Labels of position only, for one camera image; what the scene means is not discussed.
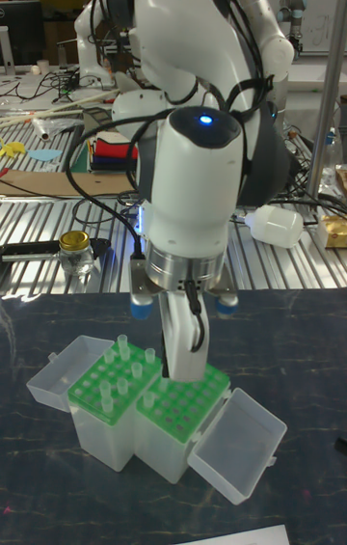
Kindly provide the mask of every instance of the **paper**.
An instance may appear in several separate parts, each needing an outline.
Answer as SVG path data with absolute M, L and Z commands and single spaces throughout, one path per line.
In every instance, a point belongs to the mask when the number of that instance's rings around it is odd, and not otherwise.
M 52 161 L 52 159 L 59 157 L 62 152 L 62 150 L 53 149 L 28 150 L 28 155 L 32 159 L 37 159 L 37 161 Z
M 273 528 L 194 541 L 194 545 L 289 545 L 289 541 L 285 526 L 274 526 Z

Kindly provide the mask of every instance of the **cardboard piece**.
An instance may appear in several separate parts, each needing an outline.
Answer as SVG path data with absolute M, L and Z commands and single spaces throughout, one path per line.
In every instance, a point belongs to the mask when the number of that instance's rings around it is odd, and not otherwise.
M 74 179 L 88 194 L 103 196 L 106 194 L 118 194 L 131 189 L 126 175 L 100 175 L 100 174 L 74 174 Z M 6 183 L 27 189 L 32 194 Z M 67 175 L 62 172 L 22 172 L 9 170 L 0 178 L 0 196 L 30 198 L 31 196 L 79 196 L 67 180 Z
M 343 193 L 347 194 L 347 170 L 344 168 L 336 168 L 336 178 Z

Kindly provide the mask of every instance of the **cardboard box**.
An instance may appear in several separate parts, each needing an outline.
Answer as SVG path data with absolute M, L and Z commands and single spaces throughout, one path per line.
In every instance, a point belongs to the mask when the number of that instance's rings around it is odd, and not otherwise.
M 75 174 L 73 177 L 92 196 L 116 195 L 129 189 L 129 181 L 126 175 Z M 11 185 L 21 187 L 27 190 L 27 192 L 15 189 Z M 67 180 L 67 175 L 62 172 L 22 172 L 20 170 L 9 170 L 0 178 L 0 196 L 30 198 L 37 195 L 79 196 Z
M 347 220 L 338 215 L 323 215 L 318 223 L 317 236 L 323 247 L 347 248 Z

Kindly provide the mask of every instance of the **yellow object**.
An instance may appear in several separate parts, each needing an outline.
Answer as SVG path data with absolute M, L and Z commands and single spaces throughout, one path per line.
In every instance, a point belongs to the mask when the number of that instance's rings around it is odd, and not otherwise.
M 80 252 L 82 249 L 87 249 L 90 239 L 85 232 L 74 230 L 62 234 L 59 243 L 66 252 Z
M 322 245 L 329 248 L 347 247 L 347 219 L 337 215 L 323 215 L 317 230 Z
M 14 152 L 22 152 L 23 154 L 26 152 L 24 145 L 21 142 L 9 142 L 7 147 L 11 147 Z
M 8 157 L 14 157 L 14 154 L 16 152 L 26 152 L 25 147 L 21 142 L 9 142 L 8 144 L 5 144 L 4 140 L 0 138 L 0 144 L 0 157 L 3 157 L 4 155 L 7 155 Z

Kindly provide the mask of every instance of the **hinged lid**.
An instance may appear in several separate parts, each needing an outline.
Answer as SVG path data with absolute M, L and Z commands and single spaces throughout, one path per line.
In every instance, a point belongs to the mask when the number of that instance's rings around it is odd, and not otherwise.
M 33 398 L 46 406 L 69 412 L 67 391 L 115 342 L 80 335 L 37 373 L 27 387 Z
M 188 463 L 233 504 L 253 493 L 286 425 L 235 389 L 188 457 Z

